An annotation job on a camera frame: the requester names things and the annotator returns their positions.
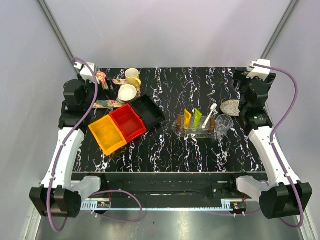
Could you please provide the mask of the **clear plastic cup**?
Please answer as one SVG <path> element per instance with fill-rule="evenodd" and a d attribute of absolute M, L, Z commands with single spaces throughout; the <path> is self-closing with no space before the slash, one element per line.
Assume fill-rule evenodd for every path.
<path fill-rule="evenodd" d="M 224 137 L 234 126 L 233 119 L 225 114 L 219 115 L 215 120 L 214 134 L 216 138 Z"/>

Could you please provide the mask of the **green toothpaste tube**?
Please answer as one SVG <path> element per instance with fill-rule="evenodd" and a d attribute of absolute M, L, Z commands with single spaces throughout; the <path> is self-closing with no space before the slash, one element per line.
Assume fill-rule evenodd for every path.
<path fill-rule="evenodd" d="M 202 119 L 202 113 L 196 108 L 194 110 L 194 122 L 193 122 L 194 130 L 197 130 L 199 128 L 201 119 Z"/>

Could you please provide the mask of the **yellow toothpaste tube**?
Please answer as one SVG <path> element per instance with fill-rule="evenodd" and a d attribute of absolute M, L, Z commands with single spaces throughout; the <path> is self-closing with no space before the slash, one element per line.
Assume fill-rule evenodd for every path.
<path fill-rule="evenodd" d="M 191 119 L 192 119 L 192 114 L 187 109 L 185 109 L 184 110 L 184 129 L 185 130 L 188 130 L 190 128 Z"/>

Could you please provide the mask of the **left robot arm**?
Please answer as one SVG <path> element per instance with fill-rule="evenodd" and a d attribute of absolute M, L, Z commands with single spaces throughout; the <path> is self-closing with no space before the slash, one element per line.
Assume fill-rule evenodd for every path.
<path fill-rule="evenodd" d="M 102 198 L 108 185 L 98 176 L 86 176 L 72 185 L 73 167 L 78 150 L 84 141 L 92 115 L 88 112 L 96 100 L 107 99 L 98 79 L 97 65 L 82 64 L 75 59 L 79 70 L 76 79 L 63 86 L 64 101 L 58 122 L 58 140 L 49 169 L 38 187 L 31 188 L 29 198 L 42 217 L 75 218 L 82 203 L 94 194 Z"/>

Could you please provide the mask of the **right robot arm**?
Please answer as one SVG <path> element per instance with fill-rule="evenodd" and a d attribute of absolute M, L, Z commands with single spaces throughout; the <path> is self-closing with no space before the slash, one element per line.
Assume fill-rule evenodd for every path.
<path fill-rule="evenodd" d="M 248 68 L 235 70 L 234 86 L 240 92 L 238 121 L 257 150 L 268 182 L 262 183 L 250 175 L 240 176 L 228 184 L 227 192 L 233 198 L 246 194 L 258 202 L 267 219 L 302 218 L 312 187 L 308 182 L 302 183 L 292 170 L 276 138 L 279 125 L 273 125 L 265 109 L 276 72 L 293 78 L 288 72 L 272 67 L 266 59 L 254 60 Z"/>

